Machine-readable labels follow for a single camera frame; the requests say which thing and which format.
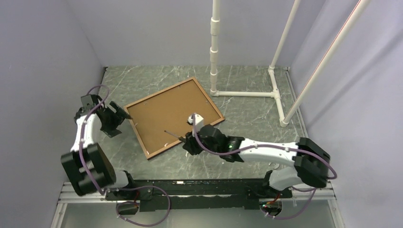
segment gray wall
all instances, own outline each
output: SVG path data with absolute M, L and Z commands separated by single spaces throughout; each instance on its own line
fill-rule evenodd
M 209 64 L 212 0 L 68 2 L 105 66 Z M 222 0 L 219 64 L 270 64 L 293 2 Z M 324 2 L 301 2 L 278 65 L 291 65 Z
M 357 1 L 328 0 L 291 66 L 300 92 Z M 403 1 L 372 0 L 301 109 L 346 227 L 402 227 Z
M 102 66 L 64 0 L 0 3 L 0 227 L 49 227 L 80 96 Z

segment brown board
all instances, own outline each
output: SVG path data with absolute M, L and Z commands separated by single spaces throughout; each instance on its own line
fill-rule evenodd
M 130 124 L 147 159 L 181 142 L 164 131 L 185 136 L 192 130 L 186 122 L 192 113 L 201 115 L 204 124 L 216 125 L 224 121 L 224 116 L 194 77 L 128 104 L 125 110 L 132 117 Z

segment wooden frame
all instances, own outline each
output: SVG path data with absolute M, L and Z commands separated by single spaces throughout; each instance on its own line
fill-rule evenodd
M 180 89 L 181 86 L 182 86 L 182 91 L 174 91 L 173 90 L 175 88 Z M 175 97 L 177 97 L 178 93 L 185 92 L 186 95 L 180 96 L 181 99 L 175 99 L 173 102 L 171 101 L 170 104 L 163 103 L 162 105 L 159 105 L 159 104 L 161 104 L 162 94 L 164 94 L 165 92 L 168 92 L 168 91 L 170 91 L 170 93 L 168 93 L 168 94 L 169 94 L 169 96 L 171 96 L 171 99 L 173 98 L 172 97 L 173 95 Z M 192 111 L 186 110 L 184 112 L 181 112 L 181 111 L 178 112 L 177 109 L 175 109 L 177 107 L 180 107 L 182 109 L 190 108 L 190 109 L 192 109 Z M 149 96 L 147 96 L 145 98 L 142 98 L 142 99 L 140 99 L 138 101 L 130 103 L 130 104 L 124 106 L 124 109 L 133 118 L 132 120 L 129 120 L 129 122 L 133 127 L 133 130 L 134 130 L 134 132 L 135 132 L 135 134 L 137 136 L 137 139 L 138 139 L 138 141 L 139 141 L 139 143 L 140 143 L 140 145 L 141 145 L 141 147 L 142 147 L 142 149 L 144 151 L 144 154 L 145 154 L 147 159 L 150 159 L 150 158 L 152 158 L 152 157 L 154 157 L 154 156 L 156 156 L 156 155 L 158 155 L 158 154 L 160 154 L 160 153 L 162 153 L 162 152 L 164 152 L 164 151 L 166 151 L 166 150 L 168 150 L 168 149 L 170 149 L 170 148 L 172 148 L 172 147 L 174 147 L 174 146 L 176 146 L 176 145 L 181 143 L 181 141 L 179 141 L 179 140 L 175 141 L 174 137 L 170 136 L 167 133 L 164 133 L 163 132 L 164 129 L 156 130 L 157 128 L 163 127 L 163 126 L 160 126 L 160 125 L 164 125 L 165 123 L 168 123 L 170 125 L 172 125 L 174 123 L 177 123 L 174 128 L 177 128 L 177 126 L 179 126 L 179 128 L 182 128 L 182 133 L 179 133 L 178 135 L 179 136 L 184 136 L 186 132 L 191 130 L 191 127 L 189 125 L 187 125 L 187 124 L 185 125 L 186 126 L 185 127 L 183 124 L 186 123 L 187 117 L 191 113 L 195 112 L 194 109 L 197 109 L 198 110 L 197 113 L 199 113 L 202 116 L 203 116 L 204 111 L 207 112 L 207 113 L 211 113 L 211 114 L 213 112 L 215 112 L 215 114 L 213 114 L 215 116 L 210 115 L 210 117 L 208 117 L 207 119 L 204 117 L 205 118 L 205 123 L 204 124 L 216 125 L 216 124 L 224 121 L 224 116 L 218 110 L 217 106 L 214 104 L 214 102 L 211 100 L 211 98 L 207 95 L 207 93 L 204 91 L 204 89 L 202 88 L 202 86 L 199 84 L 199 82 L 196 80 L 195 77 L 189 78 L 189 79 L 187 79 L 185 81 L 182 81 L 180 83 L 174 84 L 173 86 L 170 86 L 170 87 L 168 87 L 166 89 L 163 89 L 163 90 L 161 90 L 161 91 L 159 91 L 159 92 L 157 92 L 155 94 L 149 95 Z M 170 113 L 170 112 L 171 113 L 173 112 L 175 114 L 173 115 L 173 118 L 169 119 L 169 121 L 162 121 L 164 116 L 162 116 L 161 118 L 154 118 L 154 119 L 151 119 L 152 117 L 150 116 L 150 115 L 155 115 L 156 114 L 159 117 L 160 115 L 163 115 L 165 113 Z M 138 121 L 138 119 L 141 119 L 141 118 L 143 118 L 144 124 L 139 126 L 138 123 L 136 123 L 136 122 Z M 160 122 L 160 124 L 156 125 L 154 123 L 155 120 Z M 166 129 L 166 130 L 175 132 L 176 129 Z M 150 153 L 150 152 L 147 151 L 148 148 L 147 148 L 146 144 L 148 144 L 149 148 L 150 147 L 155 148 L 158 145 L 156 145 L 157 143 L 152 143 L 152 146 L 150 146 L 150 140 L 151 139 L 150 139 L 150 136 L 147 136 L 148 138 L 145 136 L 144 132 L 146 132 L 146 131 L 152 132 L 151 134 L 154 135 L 154 138 L 152 138 L 152 140 L 154 141 L 154 139 L 155 139 L 155 141 L 159 141 L 160 145 L 161 145 L 161 140 L 163 140 L 162 138 L 165 138 L 165 137 L 170 137 L 169 141 L 173 141 L 173 140 L 174 141 L 170 142 L 170 143 L 165 143 L 162 146 L 162 148 L 160 148 L 160 149 L 158 149 L 156 151 L 154 150 L 154 152 Z M 143 134 L 144 138 L 147 138 L 148 143 L 146 143 L 145 139 L 142 138 L 142 134 Z

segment marble tabletop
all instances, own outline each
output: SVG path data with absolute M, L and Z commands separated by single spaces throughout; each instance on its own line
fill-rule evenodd
M 282 68 L 276 68 L 275 75 L 286 113 L 293 104 L 291 89 Z M 208 93 L 208 66 L 113 66 L 107 68 L 102 84 L 110 88 L 107 102 L 113 100 L 123 107 L 193 76 Z M 268 67 L 220 66 L 217 89 L 270 92 Z M 106 91 L 101 89 L 99 95 L 104 97 Z M 226 135 L 273 143 L 294 142 L 303 135 L 296 115 L 287 127 L 280 126 L 273 98 L 220 96 L 211 99 L 225 117 L 217 127 Z M 191 156 L 182 149 L 182 144 L 147 160 L 130 123 L 126 120 L 118 129 L 122 134 L 114 138 L 103 134 L 99 143 L 111 164 L 117 170 L 130 172 L 134 179 L 262 178 L 275 167 L 258 161 L 230 163 L 206 152 Z

